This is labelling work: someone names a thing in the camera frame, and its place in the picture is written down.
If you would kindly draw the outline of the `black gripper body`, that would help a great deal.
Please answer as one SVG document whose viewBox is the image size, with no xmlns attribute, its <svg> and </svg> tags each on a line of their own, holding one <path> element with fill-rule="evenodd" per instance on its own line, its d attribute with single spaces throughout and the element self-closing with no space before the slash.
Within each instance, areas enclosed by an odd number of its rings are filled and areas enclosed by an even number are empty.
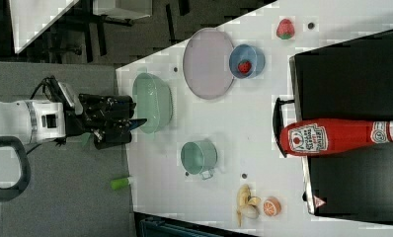
<svg viewBox="0 0 393 237">
<path fill-rule="evenodd" d="M 130 96 L 80 94 L 79 101 L 83 108 L 80 115 L 73 109 L 64 111 L 66 137 L 91 133 L 99 150 L 132 140 L 130 128 L 136 103 Z"/>
</svg>

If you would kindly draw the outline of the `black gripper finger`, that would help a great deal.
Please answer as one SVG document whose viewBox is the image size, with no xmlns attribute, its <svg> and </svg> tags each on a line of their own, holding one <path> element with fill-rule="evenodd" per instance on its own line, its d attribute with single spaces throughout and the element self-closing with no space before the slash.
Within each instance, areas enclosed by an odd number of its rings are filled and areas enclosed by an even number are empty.
<svg viewBox="0 0 393 237">
<path fill-rule="evenodd" d="M 147 123 L 147 119 L 146 118 L 135 118 L 135 119 L 131 119 L 128 124 L 128 130 L 134 130 L 137 129 L 139 127 L 141 127 L 142 125 Z"/>
</svg>

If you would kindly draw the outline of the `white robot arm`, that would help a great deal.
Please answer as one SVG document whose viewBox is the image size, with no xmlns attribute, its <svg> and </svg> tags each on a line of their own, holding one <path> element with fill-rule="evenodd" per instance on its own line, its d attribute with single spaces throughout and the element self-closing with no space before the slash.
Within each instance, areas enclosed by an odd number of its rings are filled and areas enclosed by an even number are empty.
<svg viewBox="0 0 393 237">
<path fill-rule="evenodd" d="M 63 144 L 68 137 L 90 133 L 97 149 L 127 144 L 131 132 L 147 123 L 135 118 L 136 103 L 129 96 L 80 94 L 73 99 L 0 102 L 0 149 L 19 158 L 20 177 L 9 188 L 0 187 L 0 202 L 10 201 L 28 187 L 31 167 L 28 145 Z"/>
</svg>

